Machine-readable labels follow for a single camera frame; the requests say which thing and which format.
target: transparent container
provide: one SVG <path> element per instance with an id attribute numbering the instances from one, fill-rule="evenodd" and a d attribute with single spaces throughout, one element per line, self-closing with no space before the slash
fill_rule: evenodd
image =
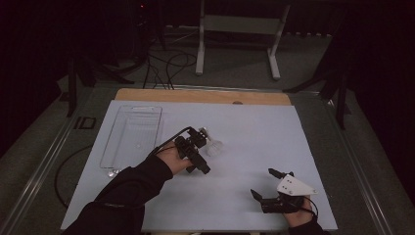
<path id="1" fill-rule="evenodd" d="M 161 131 L 161 111 L 161 107 L 119 108 L 100 164 L 109 177 L 140 164 L 156 147 Z"/>

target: white paper sheet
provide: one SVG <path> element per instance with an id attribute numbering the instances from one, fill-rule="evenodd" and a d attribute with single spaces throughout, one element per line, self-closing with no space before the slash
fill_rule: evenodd
<path id="1" fill-rule="evenodd" d="M 135 101 L 111 102 L 62 229 L 74 222 L 111 180 L 100 168 L 100 160 L 122 105 L 162 107 L 161 142 L 192 126 L 206 127 L 224 144 L 217 157 L 209 157 L 201 149 L 210 167 L 208 174 L 184 170 L 164 184 L 161 193 L 146 204 L 143 231 L 285 230 L 284 217 L 262 213 L 251 194 L 254 189 L 264 198 L 277 196 L 280 181 L 268 173 L 269 168 L 292 171 L 315 188 L 318 195 L 311 199 L 319 210 L 319 224 L 324 229 L 337 229 L 295 107 Z"/>

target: metal stand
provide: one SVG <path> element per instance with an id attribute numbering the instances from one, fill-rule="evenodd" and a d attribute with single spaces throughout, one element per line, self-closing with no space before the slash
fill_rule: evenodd
<path id="1" fill-rule="evenodd" d="M 269 65 L 271 67 L 272 78 L 278 80 L 281 78 L 278 70 L 275 53 L 281 39 L 285 22 L 290 11 L 290 5 L 285 6 L 284 12 L 280 19 L 264 18 L 245 18 L 230 16 L 215 16 L 205 14 L 205 0 L 201 0 L 201 18 L 199 27 L 199 49 L 196 62 L 196 75 L 204 73 L 205 62 L 205 30 L 228 31 L 228 32 L 245 32 L 275 35 L 274 44 L 268 49 Z"/>

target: black wire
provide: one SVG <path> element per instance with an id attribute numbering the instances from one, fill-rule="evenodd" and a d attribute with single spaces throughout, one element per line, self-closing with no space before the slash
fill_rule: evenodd
<path id="1" fill-rule="evenodd" d="M 61 194 L 59 193 L 58 190 L 58 177 L 59 177 L 59 173 L 61 172 L 62 167 L 65 165 L 65 163 L 71 159 L 73 156 L 79 154 L 80 152 L 87 150 L 89 148 L 92 148 L 92 145 L 88 145 L 86 147 L 83 147 L 82 149 L 72 153 L 71 155 L 69 155 L 66 159 L 64 159 L 64 161 L 59 165 L 58 169 L 56 170 L 55 173 L 55 179 L 54 179 L 54 188 L 55 188 L 55 194 L 58 197 L 58 200 L 61 202 L 61 204 L 65 207 L 68 208 L 69 205 L 67 205 L 67 203 L 65 202 L 65 200 L 62 198 Z"/>
<path id="2" fill-rule="evenodd" d="M 309 198 L 307 198 L 307 197 L 304 197 L 305 199 L 307 199 L 311 204 L 313 204 L 314 205 L 314 208 L 315 208 L 315 215 L 318 217 L 318 208 L 317 208 L 317 206 L 315 205 L 315 203 L 311 200 L 311 199 L 309 199 Z"/>
<path id="3" fill-rule="evenodd" d="M 149 54 L 149 57 L 152 57 L 152 58 L 154 58 L 156 60 L 159 60 L 161 62 L 165 62 L 166 63 L 166 65 L 165 65 L 165 72 L 166 72 L 166 75 L 167 75 L 167 83 L 166 83 L 167 84 L 167 88 L 170 89 L 170 87 L 171 87 L 171 89 L 174 90 L 174 86 L 173 86 L 173 83 L 172 83 L 172 79 L 176 75 L 178 75 L 181 71 L 183 71 L 186 67 L 191 67 L 192 65 L 194 65 L 197 62 L 197 60 L 196 60 L 196 56 L 195 55 L 192 55 L 190 53 L 184 52 L 182 50 L 172 49 L 172 50 L 167 50 L 167 51 L 178 52 L 179 54 L 176 54 L 176 55 L 170 57 L 167 61 L 164 60 L 164 59 L 161 59 L 161 58 L 159 58 L 157 56 L 151 55 L 151 54 Z M 172 62 L 172 60 L 174 60 L 175 58 L 177 58 L 179 56 L 186 56 L 186 63 L 184 65 L 178 65 L 178 64 L 175 64 L 175 63 Z M 190 58 L 193 58 L 193 62 L 192 63 L 189 63 Z M 180 67 L 180 69 L 177 72 L 175 72 L 173 75 L 170 75 L 170 73 L 169 73 L 169 67 L 171 67 L 171 66 Z"/>

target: floor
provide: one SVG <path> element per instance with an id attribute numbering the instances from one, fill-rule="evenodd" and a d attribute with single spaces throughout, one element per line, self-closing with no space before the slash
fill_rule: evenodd
<path id="1" fill-rule="evenodd" d="M 78 108 L 72 118 L 66 117 L 68 103 L 55 101 L 0 160 L 0 234 L 59 233 L 66 208 L 55 190 L 67 204 L 107 106 L 120 87 L 141 88 L 148 74 L 146 88 L 168 88 L 170 77 L 175 89 L 281 92 L 312 77 L 330 37 L 285 35 L 276 56 L 279 81 L 271 77 L 267 64 L 269 38 L 209 34 L 201 76 L 195 75 L 195 29 L 171 28 L 166 41 L 169 51 L 155 42 L 150 66 L 124 75 L 135 84 L 105 79 L 94 88 L 78 84 Z M 67 84 L 64 77 L 63 91 Z M 332 234 L 415 234 L 412 204 L 352 92 L 346 97 L 346 130 L 341 130 L 333 118 L 333 102 L 317 95 L 323 84 L 290 94 L 290 99 L 339 226 Z M 78 118 L 95 118 L 97 124 L 74 128 Z"/>

